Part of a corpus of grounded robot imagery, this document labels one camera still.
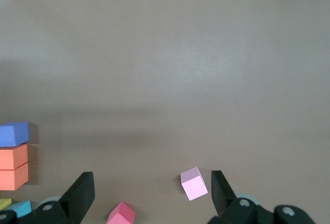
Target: orange cube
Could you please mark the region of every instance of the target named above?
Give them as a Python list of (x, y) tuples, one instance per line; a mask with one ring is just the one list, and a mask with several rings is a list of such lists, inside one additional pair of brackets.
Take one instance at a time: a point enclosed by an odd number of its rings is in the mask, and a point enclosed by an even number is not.
[(0, 148), (0, 170), (14, 170), (27, 162), (27, 145)]
[(28, 179), (28, 163), (14, 170), (0, 170), (0, 191), (15, 191)]

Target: toy block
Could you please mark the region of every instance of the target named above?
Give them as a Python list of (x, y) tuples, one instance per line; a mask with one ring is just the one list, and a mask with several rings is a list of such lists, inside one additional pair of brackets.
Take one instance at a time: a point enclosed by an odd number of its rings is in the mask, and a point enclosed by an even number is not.
[(180, 176), (181, 185), (190, 201), (208, 193), (205, 182), (197, 167), (185, 171)]
[(27, 162), (27, 145), (0, 148), (0, 170), (14, 170)]
[(14, 210), (16, 212), (17, 218), (20, 218), (32, 212), (31, 202), (24, 201), (24, 202), (13, 203), (11, 206), (5, 208), (4, 210)]
[(135, 212), (124, 202), (121, 202), (110, 213), (107, 224), (133, 224), (134, 218)]
[(28, 122), (0, 125), (0, 147), (15, 147), (29, 141)]
[(0, 191), (15, 191), (28, 179), (28, 163), (14, 170), (0, 170)]
[(0, 199), (0, 211), (11, 205), (11, 199)]

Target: screw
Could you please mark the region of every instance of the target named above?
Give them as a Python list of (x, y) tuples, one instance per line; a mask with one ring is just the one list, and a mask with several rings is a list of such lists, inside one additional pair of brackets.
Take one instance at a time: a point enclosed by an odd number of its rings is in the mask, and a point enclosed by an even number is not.
[(7, 215), (6, 214), (2, 214), (2, 215), (0, 215), (0, 220), (4, 220), (4, 219), (6, 219), (7, 218)]
[(246, 199), (241, 199), (239, 201), (239, 204), (242, 206), (242, 207), (250, 207), (250, 203), (249, 201), (247, 201)]
[(282, 208), (282, 211), (283, 211), (284, 214), (289, 215), (289, 216), (294, 216), (295, 215), (294, 210), (290, 207), (284, 207), (284, 208)]
[(47, 204), (42, 208), (42, 211), (50, 210), (53, 206), (51, 204)]

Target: blue cube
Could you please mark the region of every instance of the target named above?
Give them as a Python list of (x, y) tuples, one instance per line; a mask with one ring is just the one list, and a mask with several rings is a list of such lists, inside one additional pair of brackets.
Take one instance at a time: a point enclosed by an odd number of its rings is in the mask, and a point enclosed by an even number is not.
[(31, 213), (32, 211), (31, 202), (24, 201), (24, 202), (13, 203), (11, 206), (5, 208), (4, 210), (14, 210), (16, 212), (17, 218), (20, 218), (24, 215)]
[(0, 147), (16, 147), (29, 141), (28, 122), (12, 122), (0, 125)]

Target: magenta cube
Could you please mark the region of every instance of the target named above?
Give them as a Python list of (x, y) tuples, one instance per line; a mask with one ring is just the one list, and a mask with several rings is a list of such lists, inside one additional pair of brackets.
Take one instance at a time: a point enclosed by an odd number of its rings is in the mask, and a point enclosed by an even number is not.
[(133, 224), (134, 218), (135, 212), (124, 202), (121, 202), (110, 213), (107, 224)]
[(205, 182), (197, 167), (181, 174), (181, 184), (190, 201), (208, 193)]

